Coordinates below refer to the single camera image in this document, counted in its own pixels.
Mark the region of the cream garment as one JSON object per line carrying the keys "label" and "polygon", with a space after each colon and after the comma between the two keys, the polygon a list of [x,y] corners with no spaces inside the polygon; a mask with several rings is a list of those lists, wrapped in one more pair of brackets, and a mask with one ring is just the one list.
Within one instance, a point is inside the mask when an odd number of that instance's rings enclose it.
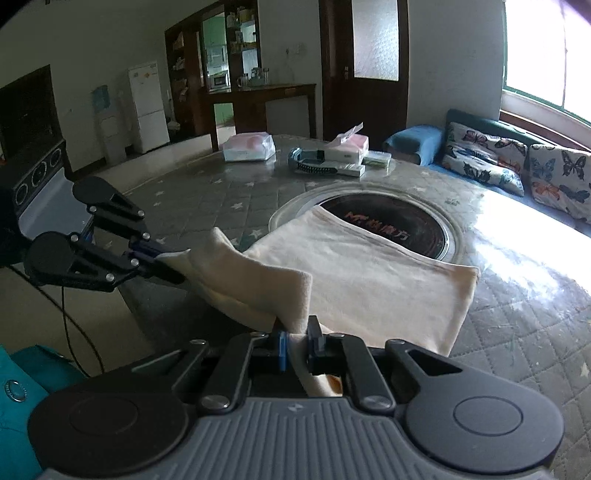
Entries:
{"label": "cream garment", "polygon": [[269,332],[274,322],[283,323],[295,374],[314,397],[339,395],[339,387],[328,376],[311,375],[305,365],[311,315],[322,332],[351,334],[368,346],[399,338],[447,356],[480,278],[474,266],[420,255],[322,207],[281,225],[243,253],[213,228],[197,247],[163,253],[158,261],[246,327]]}

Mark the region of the white refrigerator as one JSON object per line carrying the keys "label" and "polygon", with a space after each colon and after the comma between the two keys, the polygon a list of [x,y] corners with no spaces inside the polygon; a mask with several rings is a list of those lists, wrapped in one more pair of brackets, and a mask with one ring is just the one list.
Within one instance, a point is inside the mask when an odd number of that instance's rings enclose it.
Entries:
{"label": "white refrigerator", "polygon": [[169,142],[164,103],[156,62],[149,62],[127,71],[133,145],[144,154]]}

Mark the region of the teal fabric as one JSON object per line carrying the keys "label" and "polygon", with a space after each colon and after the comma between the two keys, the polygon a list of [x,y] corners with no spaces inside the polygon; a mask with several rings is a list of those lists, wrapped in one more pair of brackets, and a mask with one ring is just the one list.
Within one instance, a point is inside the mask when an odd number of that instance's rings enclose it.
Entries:
{"label": "teal fabric", "polygon": [[29,417],[49,394],[85,379],[73,361],[51,348],[34,345],[13,354],[1,351],[0,475],[3,479],[35,479],[41,474],[27,433]]}

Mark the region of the plastic wrapped tissue pack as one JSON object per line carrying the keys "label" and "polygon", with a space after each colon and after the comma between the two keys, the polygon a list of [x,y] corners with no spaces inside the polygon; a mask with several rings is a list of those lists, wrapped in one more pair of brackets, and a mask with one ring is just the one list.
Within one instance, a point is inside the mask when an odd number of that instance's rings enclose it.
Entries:
{"label": "plastic wrapped tissue pack", "polygon": [[266,132],[239,133],[221,145],[225,162],[266,161],[276,154],[273,136]]}

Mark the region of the dark wooden cabinet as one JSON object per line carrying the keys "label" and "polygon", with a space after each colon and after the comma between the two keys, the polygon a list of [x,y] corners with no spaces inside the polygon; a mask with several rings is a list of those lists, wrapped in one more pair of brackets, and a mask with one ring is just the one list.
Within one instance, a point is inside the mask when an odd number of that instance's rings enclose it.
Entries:
{"label": "dark wooden cabinet", "polygon": [[308,135],[318,136],[317,86],[273,81],[263,63],[259,2],[213,1],[164,31],[172,113],[179,138],[207,137],[221,145],[218,130],[266,131],[266,104],[307,100]]}

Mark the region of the white power strip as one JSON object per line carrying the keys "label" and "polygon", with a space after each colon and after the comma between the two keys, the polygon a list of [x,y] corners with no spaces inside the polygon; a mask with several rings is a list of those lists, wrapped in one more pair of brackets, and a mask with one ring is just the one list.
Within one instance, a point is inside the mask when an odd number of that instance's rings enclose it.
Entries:
{"label": "white power strip", "polygon": [[362,178],[366,173],[365,165],[346,164],[341,162],[324,162],[313,164],[310,162],[297,162],[295,169],[315,175],[341,175],[352,178]]}

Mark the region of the teal black hair brush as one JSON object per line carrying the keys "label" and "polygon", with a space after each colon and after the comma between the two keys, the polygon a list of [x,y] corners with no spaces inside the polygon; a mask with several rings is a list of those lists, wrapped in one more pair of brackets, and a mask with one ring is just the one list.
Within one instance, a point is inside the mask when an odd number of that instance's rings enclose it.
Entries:
{"label": "teal black hair brush", "polygon": [[319,156],[318,150],[302,150],[296,148],[288,154],[287,163],[294,172],[315,175],[337,175],[338,168],[329,166],[323,155]]}

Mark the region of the grey quilted star table cover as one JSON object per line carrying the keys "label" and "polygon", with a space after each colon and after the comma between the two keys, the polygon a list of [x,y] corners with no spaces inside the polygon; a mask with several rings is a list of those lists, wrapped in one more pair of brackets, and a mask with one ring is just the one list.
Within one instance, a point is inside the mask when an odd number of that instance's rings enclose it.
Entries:
{"label": "grey quilted star table cover", "polygon": [[361,179],[290,170],[311,139],[279,135],[276,158],[225,163],[202,154],[173,167],[135,160],[124,191],[155,241],[184,250],[221,228],[238,250],[318,204],[412,251],[481,272],[452,355],[557,404],[565,436],[552,470],[590,475],[590,240],[527,205],[394,160]]}

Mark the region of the pink tissue box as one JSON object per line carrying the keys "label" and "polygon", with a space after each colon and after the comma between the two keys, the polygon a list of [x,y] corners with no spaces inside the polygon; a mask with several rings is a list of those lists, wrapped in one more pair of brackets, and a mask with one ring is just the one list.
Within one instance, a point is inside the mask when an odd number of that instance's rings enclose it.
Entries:
{"label": "pink tissue box", "polygon": [[325,145],[325,160],[360,165],[369,153],[369,137],[360,135],[363,123],[353,126]]}

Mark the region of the blue sofa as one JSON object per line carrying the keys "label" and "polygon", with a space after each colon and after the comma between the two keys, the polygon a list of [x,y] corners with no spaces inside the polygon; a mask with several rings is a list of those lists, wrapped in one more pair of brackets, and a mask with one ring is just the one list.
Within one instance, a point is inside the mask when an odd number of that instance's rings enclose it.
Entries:
{"label": "blue sofa", "polygon": [[590,233],[588,152],[456,109],[448,111],[445,127],[410,127],[391,135],[383,149],[507,195]]}

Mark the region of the flat butterfly pillow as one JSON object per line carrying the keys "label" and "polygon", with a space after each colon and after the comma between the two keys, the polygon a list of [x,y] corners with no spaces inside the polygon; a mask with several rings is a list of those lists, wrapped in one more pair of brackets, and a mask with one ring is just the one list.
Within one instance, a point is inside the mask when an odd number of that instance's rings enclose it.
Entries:
{"label": "flat butterfly pillow", "polygon": [[518,140],[485,134],[451,122],[441,164],[477,183],[523,197],[522,174],[527,153],[528,147]]}

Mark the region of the upright butterfly cushion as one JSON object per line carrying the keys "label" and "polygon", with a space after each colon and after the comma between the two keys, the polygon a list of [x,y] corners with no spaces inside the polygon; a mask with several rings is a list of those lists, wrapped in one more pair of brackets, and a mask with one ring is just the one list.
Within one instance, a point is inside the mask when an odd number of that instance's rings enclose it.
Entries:
{"label": "upright butterfly cushion", "polygon": [[590,223],[590,154],[566,147],[534,144],[529,149],[533,198]]}

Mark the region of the dark wooden door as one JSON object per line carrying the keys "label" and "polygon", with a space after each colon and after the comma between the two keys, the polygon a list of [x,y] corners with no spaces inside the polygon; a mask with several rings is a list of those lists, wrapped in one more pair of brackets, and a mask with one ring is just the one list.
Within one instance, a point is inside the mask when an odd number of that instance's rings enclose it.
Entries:
{"label": "dark wooden door", "polygon": [[380,150],[406,128],[409,12],[405,0],[321,1],[322,135],[363,124]]}

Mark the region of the window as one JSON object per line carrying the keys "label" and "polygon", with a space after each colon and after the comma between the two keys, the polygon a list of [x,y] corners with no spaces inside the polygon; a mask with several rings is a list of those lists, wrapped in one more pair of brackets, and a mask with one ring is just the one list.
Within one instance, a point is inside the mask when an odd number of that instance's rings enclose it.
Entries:
{"label": "window", "polygon": [[567,1],[505,3],[504,87],[588,124],[590,23]]}

